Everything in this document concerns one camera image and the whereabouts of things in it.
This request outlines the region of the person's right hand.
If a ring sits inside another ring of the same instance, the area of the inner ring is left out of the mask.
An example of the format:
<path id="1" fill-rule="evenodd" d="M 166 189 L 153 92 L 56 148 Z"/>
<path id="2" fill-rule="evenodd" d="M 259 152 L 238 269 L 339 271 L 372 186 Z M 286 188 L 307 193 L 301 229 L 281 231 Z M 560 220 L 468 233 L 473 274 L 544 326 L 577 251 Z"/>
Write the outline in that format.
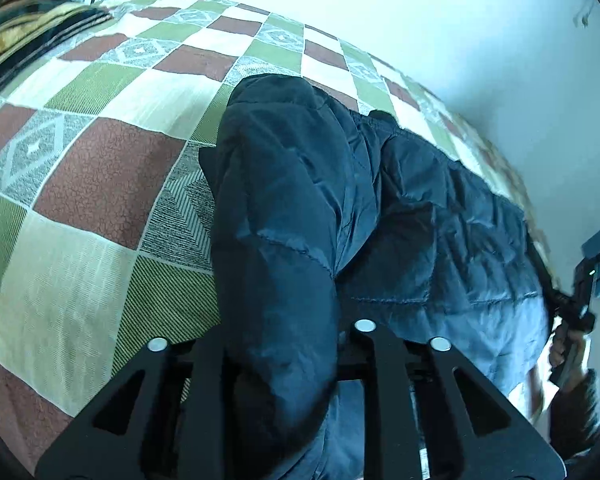
<path id="1" fill-rule="evenodd" d="M 572 330 L 566 323 L 560 324 L 550 345 L 550 367 L 562 367 L 556 386 L 562 393 L 568 393 L 580 385 L 588 374 L 588 335 Z"/>

